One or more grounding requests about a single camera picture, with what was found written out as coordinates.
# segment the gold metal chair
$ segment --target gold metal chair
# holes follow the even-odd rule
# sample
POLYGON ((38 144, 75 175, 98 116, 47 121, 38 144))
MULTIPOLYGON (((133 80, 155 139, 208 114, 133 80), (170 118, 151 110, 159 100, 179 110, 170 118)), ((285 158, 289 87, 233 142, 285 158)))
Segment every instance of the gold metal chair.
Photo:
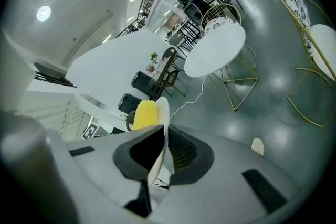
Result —
MULTIPOLYGON (((207 35, 211 30, 216 29, 217 27, 224 25, 224 24, 234 24, 234 23, 239 23, 240 25, 242 24, 241 21, 241 16, 239 11, 237 10, 237 8, 231 4, 219 4, 216 5, 214 7, 212 7, 211 9, 209 9, 206 14, 203 16, 202 22, 201 22, 201 35, 202 37, 204 37, 205 35, 207 35)), ((256 74, 254 73, 253 69, 256 68, 257 66, 257 56, 255 54, 255 52, 247 45, 245 45, 249 50, 252 51, 254 57, 255 57, 255 61, 253 61, 250 57, 250 54, 247 52, 247 55, 252 63, 253 68, 251 68, 248 64, 246 64, 241 57, 237 56, 236 59, 243 65, 244 69, 247 70, 249 72, 249 74, 251 75, 251 77, 249 78, 234 78, 234 72, 233 72, 233 68, 231 66, 231 64, 229 64, 229 66, 231 66, 231 74, 228 70, 228 67, 226 66, 227 69, 227 73, 230 76, 230 80, 224 80, 224 76, 223 76, 223 72, 222 70, 220 70, 221 74, 222 74, 222 78, 218 77, 216 74, 212 74, 213 76, 215 76, 218 80, 220 80, 225 87, 227 96, 228 96, 228 103, 230 104, 230 106, 232 107, 232 109, 234 111, 237 111, 238 108, 240 107, 240 105, 243 103, 243 101, 247 98, 247 96, 250 94, 251 90, 253 89, 253 87, 255 86, 255 84, 258 81, 258 78, 256 76, 256 74), (235 82, 237 81, 243 81, 243 80, 254 80, 253 85, 251 86, 251 88, 249 89, 249 91, 247 92, 247 94, 242 98, 242 100, 237 104, 236 103, 236 87, 235 87, 235 82), (226 83, 233 83, 233 92, 234 92, 234 99, 232 101, 230 94, 228 92, 228 88, 226 86, 226 83)), ((213 82, 213 84, 217 87, 217 89, 221 92, 221 94, 226 97, 221 89, 218 87, 218 85, 215 83, 215 81, 211 78, 211 76, 208 76, 211 81, 213 82)))
MULTIPOLYGON (((333 79, 334 81, 336 80, 336 74, 334 72, 334 70, 332 69, 332 67, 330 66, 330 64, 328 63, 326 57, 324 56, 323 52, 321 51, 320 47, 317 45, 316 41, 313 39, 313 37, 310 34, 310 31, 307 30, 307 28, 305 27, 305 25, 300 21, 300 19, 295 15, 295 13, 292 11, 292 9, 290 8, 290 6, 286 3, 286 0, 281 0, 282 3, 284 4, 286 10, 288 11, 288 13, 290 14, 290 17, 292 18, 292 20, 295 23, 295 26, 300 34, 303 46, 305 48, 305 52, 303 54, 303 56, 301 57, 301 59, 299 60, 299 62, 297 63, 295 70, 300 70, 300 71, 306 71, 307 73, 296 83, 296 85, 287 93, 287 99, 289 100, 289 102, 291 103, 291 105, 295 108, 295 110, 308 122, 319 126, 319 127, 323 127, 323 124, 317 123, 311 119, 309 119, 307 116, 305 116, 298 108, 297 106, 294 104, 294 102, 292 101, 292 99, 290 98, 290 95, 295 93, 296 90, 299 88, 299 86, 301 86, 303 84, 303 82, 307 79, 308 75, 310 73, 314 73, 319 75, 321 78, 324 79, 324 81, 326 81, 328 83, 328 85, 330 85, 331 87, 333 87, 332 83, 325 77, 325 71, 323 72, 321 70, 321 68, 318 66, 317 62, 316 62, 316 58, 319 58, 323 60, 323 63, 326 65, 328 71, 330 72, 328 74, 328 76, 333 79), (315 54, 312 54, 309 49, 310 46, 309 44, 313 45, 313 50, 315 49, 315 54), (300 67, 302 61, 304 58, 308 58, 309 60, 309 64, 310 67, 309 68, 302 68, 300 67)), ((326 18, 328 19, 328 21, 331 23, 332 26, 333 23, 331 22, 330 18, 326 15, 326 13, 313 1, 313 0, 308 0, 309 2, 311 2, 315 7, 317 7, 324 16, 326 16, 326 18)))

